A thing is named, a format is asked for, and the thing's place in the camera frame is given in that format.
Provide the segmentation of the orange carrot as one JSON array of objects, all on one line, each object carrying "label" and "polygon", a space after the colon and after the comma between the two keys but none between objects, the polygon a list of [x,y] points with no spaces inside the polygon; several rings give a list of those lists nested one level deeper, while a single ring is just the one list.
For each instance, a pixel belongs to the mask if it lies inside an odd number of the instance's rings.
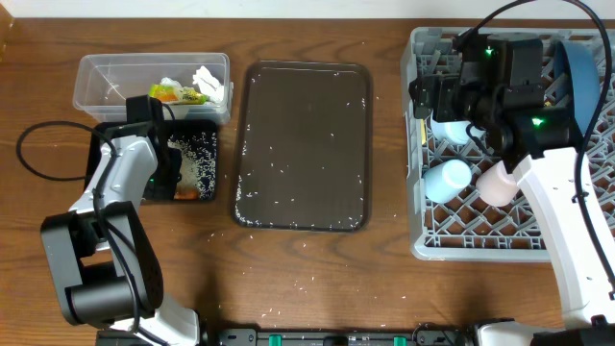
[{"label": "orange carrot", "polygon": [[194,187],[180,186],[176,189],[175,200],[199,200],[200,192]]}]

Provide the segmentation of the light blue rice bowl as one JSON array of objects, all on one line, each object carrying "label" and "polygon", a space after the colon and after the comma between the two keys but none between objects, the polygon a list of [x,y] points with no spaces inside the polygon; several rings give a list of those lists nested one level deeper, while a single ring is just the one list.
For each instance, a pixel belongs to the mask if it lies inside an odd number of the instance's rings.
[{"label": "light blue rice bowl", "polygon": [[478,139],[481,139],[484,135],[484,130],[475,127],[469,121],[437,122],[432,119],[430,128],[437,140],[446,139],[449,143],[455,145],[465,145],[471,140],[466,132],[467,128],[470,128],[471,135]]}]

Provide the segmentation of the light blue cup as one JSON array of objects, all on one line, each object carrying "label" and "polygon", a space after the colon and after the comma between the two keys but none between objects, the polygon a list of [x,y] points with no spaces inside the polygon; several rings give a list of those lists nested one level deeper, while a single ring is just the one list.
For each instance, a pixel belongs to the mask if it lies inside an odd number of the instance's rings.
[{"label": "light blue cup", "polygon": [[434,203],[453,200],[472,181],[470,166],[461,160],[445,161],[424,174],[426,197]]}]

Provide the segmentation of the pink cup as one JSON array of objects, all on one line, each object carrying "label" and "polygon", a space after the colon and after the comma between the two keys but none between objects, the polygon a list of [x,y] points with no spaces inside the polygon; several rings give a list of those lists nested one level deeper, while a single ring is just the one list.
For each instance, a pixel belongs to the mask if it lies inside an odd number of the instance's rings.
[{"label": "pink cup", "polygon": [[513,175],[507,173],[504,163],[499,161],[479,176],[476,190],[482,201],[499,208],[515,198],[519,187]]}]

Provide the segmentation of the yellow green snack wrapper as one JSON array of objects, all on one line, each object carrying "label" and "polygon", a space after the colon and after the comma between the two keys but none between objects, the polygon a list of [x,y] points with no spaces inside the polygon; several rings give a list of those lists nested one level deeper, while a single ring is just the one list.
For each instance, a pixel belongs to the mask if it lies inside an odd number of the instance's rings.
[{"label": "yellow green snack wrapper", "polygon": [[209,100],[189,86],[151,85],[148,95],[168,105],[203,105]]}]

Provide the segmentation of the white tissue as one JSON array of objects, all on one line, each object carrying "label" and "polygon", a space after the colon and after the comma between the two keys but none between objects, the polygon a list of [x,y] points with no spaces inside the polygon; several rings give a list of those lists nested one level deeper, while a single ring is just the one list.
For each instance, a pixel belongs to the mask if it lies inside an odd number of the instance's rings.
[{"label": "white tissue", "polygon": [[[168,77],[162,78],[160,83],[157,85],[188,87],[183,86],[180,82]],[[205,104],[221,104],[224,100],[225,86],[217,78],[215,78],[205,66],[201,66],[192,75],[192,86],[190,87],[193,87],[196,91],[207,95],[209,100]]]}]

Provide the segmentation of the dark blue plate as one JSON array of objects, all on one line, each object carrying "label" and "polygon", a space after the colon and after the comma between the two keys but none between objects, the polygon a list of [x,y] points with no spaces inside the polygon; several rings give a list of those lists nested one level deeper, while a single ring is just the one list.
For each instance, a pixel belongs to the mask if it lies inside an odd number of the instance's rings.
[{"label": "dark blue plate", "polygon": [[568,98],[565,109],[574,117],[579,132],[587,133],[601,89],[598,70],[592,52],[581,43],[560,41],[553,55],[556,79],[566,75],[566,81],[556,88],[556,100]]}]

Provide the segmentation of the pale yellow plastic spoon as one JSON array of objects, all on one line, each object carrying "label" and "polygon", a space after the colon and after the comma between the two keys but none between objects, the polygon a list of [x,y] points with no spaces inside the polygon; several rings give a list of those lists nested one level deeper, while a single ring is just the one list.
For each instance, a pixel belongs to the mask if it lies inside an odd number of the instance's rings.
[{"label": "pale yellow plastic spoon", "polygon": [[425,145],[428,140],[427,126],[426,126],[425,119],[420,119],[420,130],[421,130],[421,145]]}]

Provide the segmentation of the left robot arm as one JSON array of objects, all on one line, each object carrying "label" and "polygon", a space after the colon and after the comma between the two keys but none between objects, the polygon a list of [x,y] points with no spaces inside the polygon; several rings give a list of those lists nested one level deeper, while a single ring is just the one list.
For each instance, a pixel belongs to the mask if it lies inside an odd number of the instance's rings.
[{"label": "left robot arm", "polygon": [[82,196],[45,218],[40,234],[69,324],[152,345],[197,345],[198,313],[165,292],[137,214],[144,194],[171,200],[180,180],[182,155],[168,146],[166,108],[148,95],[127,99],[126,124],[94,132],[100,160]]}]

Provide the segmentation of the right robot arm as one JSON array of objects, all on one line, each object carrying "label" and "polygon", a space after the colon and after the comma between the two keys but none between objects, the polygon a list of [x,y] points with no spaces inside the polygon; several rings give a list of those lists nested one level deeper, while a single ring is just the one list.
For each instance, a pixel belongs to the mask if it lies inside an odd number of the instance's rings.
[{"label": "right robot arm", "polygon": [[474,345],[614,341],[611,46],[591,30],[418,28],[401,60],[411,253],[553,266],[564,327],[471,327]]}]

